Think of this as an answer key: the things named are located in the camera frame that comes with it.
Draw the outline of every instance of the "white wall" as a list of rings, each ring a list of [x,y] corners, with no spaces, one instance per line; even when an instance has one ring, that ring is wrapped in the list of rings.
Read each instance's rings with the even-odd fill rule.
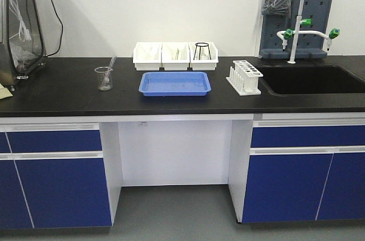
[[[48,53],[59,26],[49,0],[37,0]],[[221,56],[257,54],[259,0],[54,0],[65,25],[58,56],[131,56],[136,42],[215,42]],[[341,28],[332,55],[365,54],[362,0],[333,0],[328,29]]]

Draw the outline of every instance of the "green valve handle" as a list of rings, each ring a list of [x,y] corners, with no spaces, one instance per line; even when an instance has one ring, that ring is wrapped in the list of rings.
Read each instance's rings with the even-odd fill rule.
[[[311,26],[312,25],[312,19],[302,19],[301,25],[303,26]]]
[[[288,40],[290,39],[294,34],[294,31],[291,30],[290,28],[288,28],[285,32],[284,32],[284,39]]]
[[[330,39],[334,39],[339,35],[340,35],[340,29],[334,28],[331,30],[329,37],[330,37]]]

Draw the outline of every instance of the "glass beaker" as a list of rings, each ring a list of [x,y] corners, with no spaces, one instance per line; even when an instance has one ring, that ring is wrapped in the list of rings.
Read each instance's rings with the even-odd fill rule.
[[[98,90],[108,91],[113,88],[112,73],[113,68],[108,66],[97,67],[94,69],[98,79]]]

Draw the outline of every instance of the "floor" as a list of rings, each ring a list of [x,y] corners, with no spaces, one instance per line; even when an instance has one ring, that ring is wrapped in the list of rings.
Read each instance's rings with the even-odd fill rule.
[[[7,230],[0,240],[364,241],[365,219],[237,224],[226,185],[126,187],[112,228]]]

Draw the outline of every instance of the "sink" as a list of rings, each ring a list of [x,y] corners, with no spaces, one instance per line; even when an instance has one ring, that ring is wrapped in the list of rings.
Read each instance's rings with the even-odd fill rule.
[[[276,94],[365,93],[365,81],[339,66],[256,66]]]

